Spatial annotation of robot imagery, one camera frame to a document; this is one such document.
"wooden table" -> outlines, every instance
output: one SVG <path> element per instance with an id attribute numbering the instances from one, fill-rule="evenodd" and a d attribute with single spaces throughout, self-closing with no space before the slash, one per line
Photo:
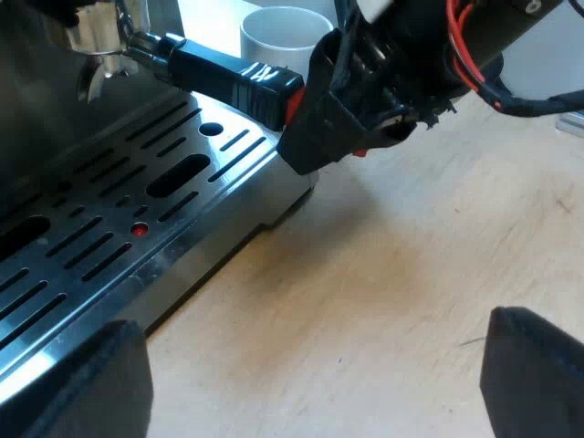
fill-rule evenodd
<path id="1" fill-rule="evenodd" d="M 150 337 L 150 437 L 492 437 L 491 309 L 584 339 L 584 141 L 457 108 L 329 166 Z"/>

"metal base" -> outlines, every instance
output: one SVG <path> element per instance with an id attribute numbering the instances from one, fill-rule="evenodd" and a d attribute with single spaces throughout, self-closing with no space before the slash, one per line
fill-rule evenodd
<path id="1" fill-rule="evenodd" d="M 0 214 L 0 402 L 106 322 L 148 329 L 316 183 L 277 138 L 181 94 L 56 168 Z"/>
<path id="2" fill-rule="evenodd" d="M 556 123 L 556 128 L 570 134 L 584 137 L 584 112 L 562 114 Z"/>

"screw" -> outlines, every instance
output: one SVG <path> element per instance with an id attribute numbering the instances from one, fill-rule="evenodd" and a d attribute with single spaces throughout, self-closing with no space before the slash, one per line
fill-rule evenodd
<path id="1" fill-rule="evenodd" d="M 526 12 L 528 14 L 535 14 L 541 9 L 541 0 L 531 0 L 526 6 Z"/>

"white cup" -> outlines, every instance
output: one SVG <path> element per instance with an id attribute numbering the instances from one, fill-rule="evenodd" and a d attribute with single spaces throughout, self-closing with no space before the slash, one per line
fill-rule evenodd
<path id="1" fill-rule="evenodd" d="M 286 67 L 308 77 L 315 45 L 334 26 L 308 9 L 274 6 L 258 9 L 241 25 L 241 58 Z"/>

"black handle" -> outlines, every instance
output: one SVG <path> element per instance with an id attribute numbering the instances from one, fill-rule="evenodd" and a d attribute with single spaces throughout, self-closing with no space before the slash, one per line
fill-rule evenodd
<path id="1" fill-rule="evenodd" d="M 171 82 L 241 110 L 270 130 L 283 130 L 290 98 L 304 86 L 298 73 L 231 57 L 193 41 L 175 47 L 168 61 Z"/>

